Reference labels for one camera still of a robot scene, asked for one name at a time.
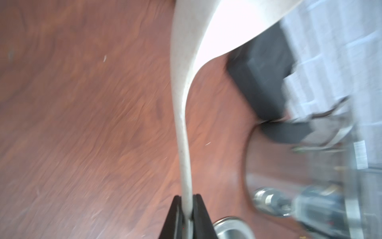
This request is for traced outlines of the cream plastic ladle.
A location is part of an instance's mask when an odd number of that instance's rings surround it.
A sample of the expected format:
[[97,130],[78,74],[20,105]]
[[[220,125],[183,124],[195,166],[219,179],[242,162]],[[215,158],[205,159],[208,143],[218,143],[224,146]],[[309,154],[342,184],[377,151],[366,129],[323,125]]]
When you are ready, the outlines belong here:
[[182,188],[182,210],[192,220],[193,189],[186,104],[191,84],[209,61],[255,38],[298,5],[296,0],[176,1],[170,44],[171,89]]

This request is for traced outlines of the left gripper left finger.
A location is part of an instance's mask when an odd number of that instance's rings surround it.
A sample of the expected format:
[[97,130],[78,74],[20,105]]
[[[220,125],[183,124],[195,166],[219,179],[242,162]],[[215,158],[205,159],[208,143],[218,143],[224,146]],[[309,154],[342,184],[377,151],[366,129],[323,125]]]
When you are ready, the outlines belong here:
[[173,198],[166,220],[158,239],[182,238],[182,200],[176,195]]

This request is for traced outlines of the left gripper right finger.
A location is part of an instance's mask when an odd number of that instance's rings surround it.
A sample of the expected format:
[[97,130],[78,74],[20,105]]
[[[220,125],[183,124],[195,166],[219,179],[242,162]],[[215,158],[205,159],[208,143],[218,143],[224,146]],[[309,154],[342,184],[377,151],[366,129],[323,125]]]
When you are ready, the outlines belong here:
[[193,196],[193,239],[218,239],[213,223],[200,194]]

